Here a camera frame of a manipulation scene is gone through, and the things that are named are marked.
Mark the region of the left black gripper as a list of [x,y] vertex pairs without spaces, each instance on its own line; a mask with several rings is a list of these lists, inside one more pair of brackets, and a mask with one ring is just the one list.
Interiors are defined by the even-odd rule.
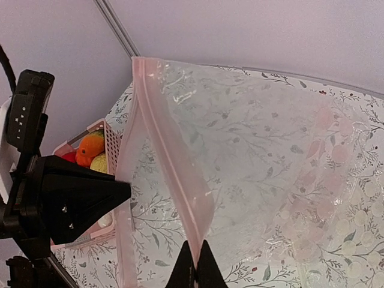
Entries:
[[131,197],[131,186],[51,155],[22,154],[10,172],[8,200],[1,201],[1,239],[12,239],[31,261],[50,257],[54,244],[74,242],[102,216]]

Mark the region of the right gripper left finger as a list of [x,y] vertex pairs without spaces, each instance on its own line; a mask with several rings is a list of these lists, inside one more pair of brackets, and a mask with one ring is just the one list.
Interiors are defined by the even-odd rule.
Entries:
[[195,267],[188,241],[181,247],[179,256],[169,278],[169,288],[193,288]]

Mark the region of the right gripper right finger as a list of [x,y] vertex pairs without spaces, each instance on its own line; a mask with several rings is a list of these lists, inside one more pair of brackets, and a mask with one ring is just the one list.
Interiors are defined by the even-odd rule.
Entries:
[[207,240],[203,241],[200,251],[196,283],[199,288],[228,288]]

